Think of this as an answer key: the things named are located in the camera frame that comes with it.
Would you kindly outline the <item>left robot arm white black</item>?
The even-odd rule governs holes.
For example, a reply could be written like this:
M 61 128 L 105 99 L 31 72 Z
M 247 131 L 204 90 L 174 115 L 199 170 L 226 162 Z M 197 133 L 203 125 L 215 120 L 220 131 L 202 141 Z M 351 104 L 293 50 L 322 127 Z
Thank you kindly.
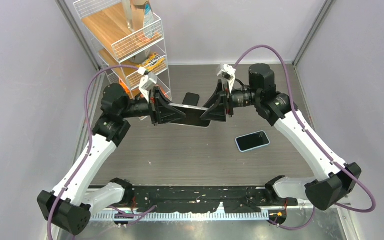
M 87 190 L 104 162 L 127 135 L 131 127 L 128 118 L 151 116 L 155 125 L 186 118 L 186 113 L 173 107 L 158 86 L 152 87 L 150 93 L 150 100 L 131 99 L 119 84 L 110 84 L 104 89 L 102 115 L 94 128 L 88 128 L 86 148 L 53 190 L 43 190 L 37 197 L 49 227 L 57 226 L 77 236 L 96 213 L 114 204 L 128 207 L 133 202 L 132 184 L 119 178 L 112 179 L 95 193 L 87 194 Z

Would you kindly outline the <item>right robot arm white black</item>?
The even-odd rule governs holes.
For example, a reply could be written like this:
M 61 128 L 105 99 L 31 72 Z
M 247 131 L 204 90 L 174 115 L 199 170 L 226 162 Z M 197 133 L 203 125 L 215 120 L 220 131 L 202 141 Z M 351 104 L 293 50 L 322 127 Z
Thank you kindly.
M 290 97 L 277 91 L 275 73 L 264 63 L 248 69 L 249 84 L 235 89 L 236 70 L 220 64 L 216 90 L 204 108 L 202 120 L 226 122 L 235 108 L 254 106 L 260 117 L 283 134 L 306 161 L 313 177 L 277 176 L 265 184 L 265 198 L 279 205 L 286 198 L 308 200 L 325 211 L 351 193 L 362 170 L 357 163 L 346 163 L 321 140 L 304 120 Z

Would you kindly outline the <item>black phone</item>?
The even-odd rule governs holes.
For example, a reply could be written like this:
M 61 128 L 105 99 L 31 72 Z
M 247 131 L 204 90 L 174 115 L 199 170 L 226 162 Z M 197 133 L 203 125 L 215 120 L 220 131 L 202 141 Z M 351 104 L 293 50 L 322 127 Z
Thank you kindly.
M 171 124 L 207 128 L 211 123 L 210 120 L 201 119 L 201 116 L 208 110 L 208 108 L 177 103 L 170 103 L 169 105 L 185 113 L 185 118 L 175 120 L 171 122 Z

